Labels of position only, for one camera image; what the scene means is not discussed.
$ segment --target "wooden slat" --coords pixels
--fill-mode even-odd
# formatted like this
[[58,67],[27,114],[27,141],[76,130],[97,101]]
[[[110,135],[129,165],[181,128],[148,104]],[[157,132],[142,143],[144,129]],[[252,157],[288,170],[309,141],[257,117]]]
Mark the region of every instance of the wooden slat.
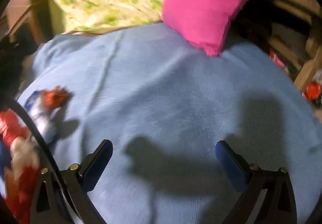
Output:
[[322,65],[322,44],[319,45],[317,54],[314,58],[315,62],[318,65],[318,68]]
[[308,40],[306,41],[305,51],[310,55],[312,59],[315,58],[318,47],[322,41],[322,25],[318,18],[312,18],[312,27]]
[[267,42],[275,51],[282,54],[283,57],[291,62],[295,68],[298,70],[302,68],[302,63],[304,63],[304,60],[297,56],[292,50],[287,48],[287,46],[279,38],[272,36],[267,39]]
[[273,4],[276,7],[279,7],[293,15],[295,15],[296,17],[306,21],[308,24],[312,24],[312,15],[309,12],[303,11],[285,1],[282,0],[273,0]]
[[307,61],[294,81],[295,87],[303,93],[312,81],[316,72],[317,67],[314,60]]

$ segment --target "black clamp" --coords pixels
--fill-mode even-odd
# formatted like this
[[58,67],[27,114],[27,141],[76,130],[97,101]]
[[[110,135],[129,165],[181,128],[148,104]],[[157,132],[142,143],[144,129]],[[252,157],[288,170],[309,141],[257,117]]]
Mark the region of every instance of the black clamp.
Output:
[[295,197],[286,168],[269,171],[257,164],[248,164],[224,140],[216,144],[215,151],[232,185],[242,192],[222,224],[246,223],[264,189],[267,189],[265,199],[254,224],[297,223]]
[[[112,153],[112,142],[103,140],[80,165],[72,164],[67,170],[60,172],[71,198],[70,206],[83,223],[105,224],[86,193],[96,186]],[[52,171],[43,168],[33,196],[30,224],[74,223],[62,195]]]

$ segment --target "red object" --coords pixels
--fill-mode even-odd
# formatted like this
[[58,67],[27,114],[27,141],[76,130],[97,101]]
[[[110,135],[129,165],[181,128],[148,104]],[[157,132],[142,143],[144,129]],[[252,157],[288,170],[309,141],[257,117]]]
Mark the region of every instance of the red object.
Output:
[[41,169],[25,167],[17,183],[17,192],[12,194],[5,202],[19,224],[30,223],[30,210],[33,201],[33,193],[37,185],[37,179]]
[[42,90],[41,92],[43,93],[43,105],[49,112],[60,107],[68,97],[67,91],[61,89],[60,86],[52,91]]
[[280,58],[277,56],[277,54],[274,51],[272,50],[269,51],[269,57],[279,68],[281,68],[282,70],[285,70],[286,65],[284,64],[284,62],[280,60]]
[[27,138],[29,130],[20,126],[16,114],[12,111],[0,113],[0,134],[6,147],[10,148],[11,143],[16,137]]
[[321,94],[321,85],[317,84],[316,82],[310,82],[308,87],[306,88],[306,91],[304,92],[305,97],[308,100],[315,100],[317,99]]

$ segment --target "light blue blanket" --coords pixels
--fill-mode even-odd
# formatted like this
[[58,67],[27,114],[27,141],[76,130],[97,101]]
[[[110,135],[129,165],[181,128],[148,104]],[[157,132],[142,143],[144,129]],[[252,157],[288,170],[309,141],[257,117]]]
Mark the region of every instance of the light blue blanket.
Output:
[[57,85],[73,93],[55,115],[60,169],[112,141],[89,193],[108,224],[220,224],[240,195],[214,154],[223,139],[249,163],[288,168],[304,223],[322,189],[321,124],[259,48],[234,34],[225,47],[207,57],[162,23],[59,35],[39,48],[19,102]]

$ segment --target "red toy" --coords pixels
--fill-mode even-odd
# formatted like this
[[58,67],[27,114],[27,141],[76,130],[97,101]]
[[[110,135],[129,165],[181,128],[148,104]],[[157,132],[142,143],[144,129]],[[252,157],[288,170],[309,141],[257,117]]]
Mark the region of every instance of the red toy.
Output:
[[[52,91],[42,90],[41,94],[48,114],[60,107],[68,96],[59,86]],[[28,128],[19,125],[12,110],[0,113],[0,134],[12,158],[12,169],[5,169],[4,173],[5,202],[19,224],[29,224],[33,194],[41,171],[36,143],[31,141]]]
[[310,82],[306,91],[304,92],[305,97],[309,100],[317,99],[321,94],[321,85],[317,84],[316,82]]

